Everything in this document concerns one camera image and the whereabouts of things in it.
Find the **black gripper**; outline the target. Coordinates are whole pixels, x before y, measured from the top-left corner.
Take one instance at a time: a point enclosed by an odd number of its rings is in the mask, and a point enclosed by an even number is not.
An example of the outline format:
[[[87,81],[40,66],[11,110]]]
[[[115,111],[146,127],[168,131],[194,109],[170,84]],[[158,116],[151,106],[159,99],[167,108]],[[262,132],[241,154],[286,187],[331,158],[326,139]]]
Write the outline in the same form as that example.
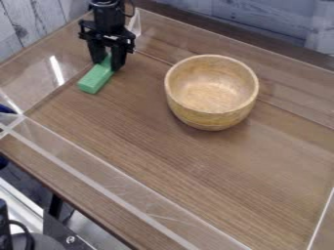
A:
[[[106,47],[111,47],[111,68],[118,71],[126,64],[127,54],[135,51],[136,36],[126,27],[112,32],[100,31],[94,21],[79,21],[82,40],[88,41],[88,51],[94,63],[102,63],[106,56]]]

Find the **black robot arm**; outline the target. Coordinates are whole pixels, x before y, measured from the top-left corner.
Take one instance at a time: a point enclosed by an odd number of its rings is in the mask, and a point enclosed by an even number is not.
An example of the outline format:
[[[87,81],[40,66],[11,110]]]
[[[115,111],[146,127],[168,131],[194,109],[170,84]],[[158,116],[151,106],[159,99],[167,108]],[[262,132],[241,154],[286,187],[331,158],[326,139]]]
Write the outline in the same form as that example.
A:
[[[90,0],[94,20],[80,20],[79,37],[86,41],[91,60],[102,63],[111,49],[111,69],[118,71],[126,64],[127,54],[135,51],[135,34],[126,28],[126,0]]]

